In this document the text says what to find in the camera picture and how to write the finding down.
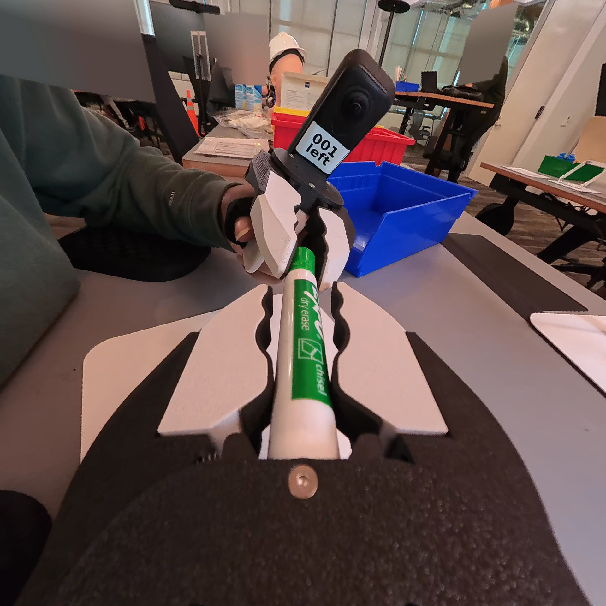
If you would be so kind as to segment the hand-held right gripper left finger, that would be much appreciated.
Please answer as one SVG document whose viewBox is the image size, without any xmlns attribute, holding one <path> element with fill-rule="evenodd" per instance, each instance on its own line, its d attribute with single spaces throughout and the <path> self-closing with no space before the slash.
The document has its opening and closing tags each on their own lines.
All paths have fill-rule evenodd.
<svg viewBox="0 0 606 606">
<path fill-rule="evenodd" d="M 201 329 L 158 427 L 161 435 L 207 434 L 222 451 L 227 436 L 244 433 L 260 450 L 275 380 L 267 352 L 272 313 L 272 289 L 261 285 Z"/>
</svg>

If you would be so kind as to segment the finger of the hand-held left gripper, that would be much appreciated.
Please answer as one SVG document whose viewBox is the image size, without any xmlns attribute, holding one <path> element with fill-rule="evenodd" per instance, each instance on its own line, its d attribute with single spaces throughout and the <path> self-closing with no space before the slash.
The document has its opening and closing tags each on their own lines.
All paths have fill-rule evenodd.
<svg viewBox="0 0 606 606">
<path fill-rule="evenodd" d="M 315 276 L 319 291 L 340 277 L 353 246 L 353 223 L 345 208 L 314 211 Z"/>
<path fill-rule="evenodd" d="M 255 237 L 250 241 L 250 273 L 263 263 L 275 278 L 287 272 L 297 246 L 300 202 L 300 194 L 284 178 L 269 176 L 265 192 L 257 196 L 250 212 Z"/>
</svg>

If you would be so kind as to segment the green marker cap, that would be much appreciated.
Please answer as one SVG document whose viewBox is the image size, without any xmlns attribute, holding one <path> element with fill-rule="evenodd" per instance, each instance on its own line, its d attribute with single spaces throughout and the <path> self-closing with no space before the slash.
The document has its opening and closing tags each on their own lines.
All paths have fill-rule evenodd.
<svg viewBox="0 0 606 606">
<path fill-rule="evenodd" d="M 292 263 L 285 275 L 284 291 L 290 289 L 296 279 L 307 280 L 317 287 L 315 256 L 307 247 L 299 246 L 295 249 Z"/>
</svg>

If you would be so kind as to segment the blue plastic bin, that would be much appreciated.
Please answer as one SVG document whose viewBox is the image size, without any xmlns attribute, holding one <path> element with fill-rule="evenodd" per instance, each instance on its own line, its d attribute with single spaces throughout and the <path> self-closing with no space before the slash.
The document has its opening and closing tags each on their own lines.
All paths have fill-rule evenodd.
<svg viewBox="0 0 606 606">
<path fill-rule="evenodd" d="M 356 232 L 345 269 L 361 277 L 440 244 L 475 189 L 393 163 L 342 163 L 328 178 Z"/>
</svg>

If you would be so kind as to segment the small white whiteboard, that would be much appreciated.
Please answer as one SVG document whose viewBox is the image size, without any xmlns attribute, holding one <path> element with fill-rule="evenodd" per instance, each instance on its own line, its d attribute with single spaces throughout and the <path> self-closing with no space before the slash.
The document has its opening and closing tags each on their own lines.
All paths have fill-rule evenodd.
<svg viewBox="0 0 606 606">
<path fill-rule="evenodd" d="M 270 321 L 272 342 L 267 352 L 277 362 L 277 330 L 282 307 L 282 295 L 273 298 Z M 135 388 L 171 353 L 190 333 L 194 339 L 200 330 L 223 310 L 178 320 L 129 335 L 115 337 L 96 345 L 86 355 L 82 370 L 82 414 L 80 462 L 95 442 L 104 425 Z M 332 342 L 334 322 L 323 310 L 320 314 L 325 359 L 329 368 L 337 349 Z M 211 443 L 221 453 L 225 438 L 242 429 L 238 413 L 227 416 L 216 428 L 210 429 Z"/>
</svg>

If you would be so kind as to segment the green dry erase marker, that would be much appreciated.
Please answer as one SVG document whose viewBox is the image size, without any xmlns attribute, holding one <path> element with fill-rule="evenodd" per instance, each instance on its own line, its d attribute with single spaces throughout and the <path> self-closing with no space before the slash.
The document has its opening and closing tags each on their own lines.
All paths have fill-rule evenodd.
<svg viewBox="0 0 606 606">
<path fill-rule="evenodd" d="M 339 458 L 321 314 L 313 273 L 290 271 L 279 322 L 269 458 Z"/>
</svg>

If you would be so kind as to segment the person's left hand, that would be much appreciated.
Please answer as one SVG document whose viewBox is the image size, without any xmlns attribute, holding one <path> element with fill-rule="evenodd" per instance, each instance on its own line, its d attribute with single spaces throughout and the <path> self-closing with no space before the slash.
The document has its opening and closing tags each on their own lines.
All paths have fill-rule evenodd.
<svg viewBox="0 0 606 606">
<path fill-rule="evenodd" d="M 254 188 L 251 184 L 247 182 L 243 182 L 242 184 L 239 184 L 237 186 L 232 186 L 225 191 L 225 193 L 223 194 L 219 211 L 223 230 L 225 216 L 227 214 L 228 207 L 232 203 L 232 201 L 243 198 L 251 198 L 253 196 Z M 235 220 L 234 233 L 235 236 L 238 237 L 238 242 L 240 243 L 247 243 L 255 239 L 252 220 L 249 216 L 241 216 Z M 248 275 L 250 277 L 255 278 L 257 281 L 268 285 L 280 286 L 282 283 L 280 279 L 277 279 L 270 274 L 269 268 L 267 267 L 266 263 L 263 263 L 256 272 L 249 273 Z"/>
</svg>

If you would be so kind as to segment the white cardboard box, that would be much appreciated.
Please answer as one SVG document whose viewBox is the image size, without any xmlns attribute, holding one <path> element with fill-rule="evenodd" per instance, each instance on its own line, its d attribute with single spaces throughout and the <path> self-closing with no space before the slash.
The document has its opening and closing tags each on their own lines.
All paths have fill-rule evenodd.
<svg viewBox="0 0 606 606">
<path fill-rule="evenodd" d="M 305 73 L 284 72 L 279 107 L 310 111 L 329 82 L 329 78 Z"/>
</svg>

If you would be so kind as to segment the wooden standing desk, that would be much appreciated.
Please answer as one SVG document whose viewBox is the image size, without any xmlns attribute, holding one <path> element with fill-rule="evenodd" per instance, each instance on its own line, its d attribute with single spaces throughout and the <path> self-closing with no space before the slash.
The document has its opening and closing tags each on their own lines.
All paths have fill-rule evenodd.
<svg viewBox="0 0 606 606">
<path fill-rule="evenodd" d="M 399 134 L 405 133 L 414 110 L 429 111 L 436 106 L 449 110 L 433 150 L 429 155 L 425 155 L 428 159 L 425 173 L 434 175 L 437 170 L 448 170 L 448 180 L 451 182 L 458 181 L 460 174 L 466 169 L 472 147 L 488 128 L 494 125 L 500 111 L 498 106 L 491 103 L 442 93 L 396 92 L 393 103 L 405 108 Z M 474 112 L 484 114 L 485 121 L 475 130 L 465 130 L 463 120 L 468 119 Z"/>
</svg>

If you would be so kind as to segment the blue white cartons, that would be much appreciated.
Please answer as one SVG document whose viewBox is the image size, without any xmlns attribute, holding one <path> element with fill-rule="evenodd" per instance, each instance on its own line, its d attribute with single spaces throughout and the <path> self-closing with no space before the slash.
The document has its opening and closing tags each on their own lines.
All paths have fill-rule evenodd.
<svg viewBox="0 0 606 606">
<path fill-rule="evenodd" d="M 235 107 L 238 110 L 261 111 L 263 86 L 235 84 Z"/>
</svg>

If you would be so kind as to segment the clear plastic bag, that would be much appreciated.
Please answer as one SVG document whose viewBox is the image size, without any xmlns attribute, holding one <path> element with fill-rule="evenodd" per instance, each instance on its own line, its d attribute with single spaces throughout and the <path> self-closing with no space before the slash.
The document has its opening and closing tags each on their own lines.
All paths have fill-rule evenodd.
<svg viewBox="0 0 606 606">
<path fill-rule="evenodd" d="M 270 115 L 263 108 L 254 111 L 225 108 L 214 118 L 219 125 L 235 128 L 251 138 L 261 137 L 261 133 L 269 135 L 273 131 Z"/>
</svg>

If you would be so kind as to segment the black sign stand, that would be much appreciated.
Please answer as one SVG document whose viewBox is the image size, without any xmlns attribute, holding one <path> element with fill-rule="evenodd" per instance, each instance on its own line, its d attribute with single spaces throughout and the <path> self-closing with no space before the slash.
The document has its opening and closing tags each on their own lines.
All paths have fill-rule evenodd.
<svg viewBox="0 0 606 606">
<path fill-rule="evenodd" d="M 199 142 L 199 136 L 171 81 L 156 38 L 148 34 L 141 36 L 155 95 L 153 116 L 170 148 L 174 161 L 182 164 L 183 156 Z"/>
</svg>

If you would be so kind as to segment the white door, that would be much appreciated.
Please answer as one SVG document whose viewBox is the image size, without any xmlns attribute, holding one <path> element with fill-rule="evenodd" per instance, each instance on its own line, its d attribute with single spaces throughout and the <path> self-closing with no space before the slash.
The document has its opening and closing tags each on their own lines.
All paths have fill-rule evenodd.
<svg viewBox="0 0 606 606">
<path fill-rule="evenodd" d="M 499 119 L 486 132 L 470 160 L 464 176 L 488 183 L 488 171 L 481 162 L 511 161 L 528 135 L 536 110 L 544 103 L 538 52 L 533 51 L 555 1 L 546 1 L 519 61 L 507 83 L 507 96 Z"/>
</svg>

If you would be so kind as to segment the black monitor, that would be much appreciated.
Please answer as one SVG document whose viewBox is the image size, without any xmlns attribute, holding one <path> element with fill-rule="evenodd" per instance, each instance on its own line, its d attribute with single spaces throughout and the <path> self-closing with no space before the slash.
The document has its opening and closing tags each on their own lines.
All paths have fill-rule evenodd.
<svg viewBox="0 0 606 606">
<path fill-rule="evenodd" d="M 157 45 L 169 72 L 186 73 L 184 57 L 193 59 L 190 32 L 204 30 L 204 13 L 219 15 L 218 6 L 202 1 L 150 1 Z"/>
</svg>

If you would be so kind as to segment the wooden desk black legs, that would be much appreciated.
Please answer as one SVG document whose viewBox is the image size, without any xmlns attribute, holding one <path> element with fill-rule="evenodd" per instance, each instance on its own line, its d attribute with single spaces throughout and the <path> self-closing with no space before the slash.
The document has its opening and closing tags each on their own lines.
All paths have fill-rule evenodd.
<svg viewBox="0 0 606 606">
<path fill-rule="evenodd" d="M 570 228 L 545 247 L 538 258 L 560 272 L 588 276 L 586 288 L 596 292 L 605 285 L 605 260 L 598 266 L 568 258 L 573 250 L 591 241 L 605 246 L 605 193 L 587 188 L 596 178 L 582 186 L 565 179 L 591 164 L 605 167 L 604 163 L 586 161 L 560 178 L 550 179 L 541 173 L 481 163 L 482 168 L 494 173 L 490 188 L 506 198 L 501 204 L 493 203 L 482 208 L 476 219 L 507 236 L 514 223 L 514 209 L 522 202 L 569 225 Z"/>
</svg>

